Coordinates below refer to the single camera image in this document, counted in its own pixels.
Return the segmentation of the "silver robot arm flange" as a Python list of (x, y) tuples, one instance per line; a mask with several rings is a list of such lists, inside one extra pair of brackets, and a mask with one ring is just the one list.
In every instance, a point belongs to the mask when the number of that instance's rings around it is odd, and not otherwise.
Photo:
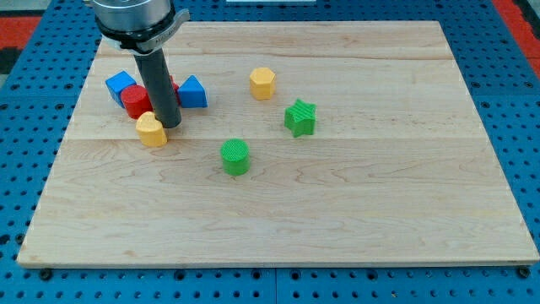
[(114, 48), (137, 56), (158, 51), (191, 19), (172, 0), (88, 0), (95, 22)]

